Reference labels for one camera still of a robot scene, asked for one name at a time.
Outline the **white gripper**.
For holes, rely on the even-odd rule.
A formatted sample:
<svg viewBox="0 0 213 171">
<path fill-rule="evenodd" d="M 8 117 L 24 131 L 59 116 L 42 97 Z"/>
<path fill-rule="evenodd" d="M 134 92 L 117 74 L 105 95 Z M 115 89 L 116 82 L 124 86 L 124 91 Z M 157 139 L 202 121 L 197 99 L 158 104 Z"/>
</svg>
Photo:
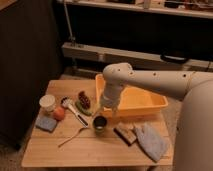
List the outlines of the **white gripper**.
<svg viewBox="0 0 213 171">
<path fill-rule="evenodd" d="M 120 104 L 123 86 L 106 84 L 100 96 L 100 105 L 105 108 L 115 109 Z"/>
</svg>

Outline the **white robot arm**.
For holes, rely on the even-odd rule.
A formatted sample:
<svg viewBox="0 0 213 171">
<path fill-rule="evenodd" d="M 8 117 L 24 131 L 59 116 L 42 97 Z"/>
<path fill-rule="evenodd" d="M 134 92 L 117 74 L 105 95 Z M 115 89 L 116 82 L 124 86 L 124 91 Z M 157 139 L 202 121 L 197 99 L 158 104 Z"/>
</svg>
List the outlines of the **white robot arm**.
<svg viewBox="0 0 213 171">
<path fill-rule="evenodd" d="M 213 72 L 141 71 L 111 64 L 95 76 L 96 100 L 107 117 L 160 112 L 167 99 L 182 102 L 174 171 L 213 171 Z"/>
</svg>

